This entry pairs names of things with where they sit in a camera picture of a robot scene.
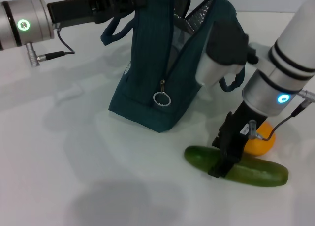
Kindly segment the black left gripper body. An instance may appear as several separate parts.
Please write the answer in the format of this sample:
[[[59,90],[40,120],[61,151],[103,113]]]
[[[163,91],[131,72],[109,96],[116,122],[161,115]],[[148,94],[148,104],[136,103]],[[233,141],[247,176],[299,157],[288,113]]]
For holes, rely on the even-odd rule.
[[[113,17],[114,0],[64,0],[47,7],[54,24],[101,24]]]

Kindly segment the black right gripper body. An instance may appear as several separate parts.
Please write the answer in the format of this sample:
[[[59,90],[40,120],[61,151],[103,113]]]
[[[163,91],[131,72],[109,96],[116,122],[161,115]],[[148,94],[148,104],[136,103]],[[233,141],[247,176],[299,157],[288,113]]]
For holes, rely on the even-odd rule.
[[[224,160],[239,162],[248,141],[248,135],[242,134],[242,129],[250,120],[255,120],[259,127],[266,119],[266,116],[256,113],[242,102],[235,112],[228,113],[213,146],[220,149]]]

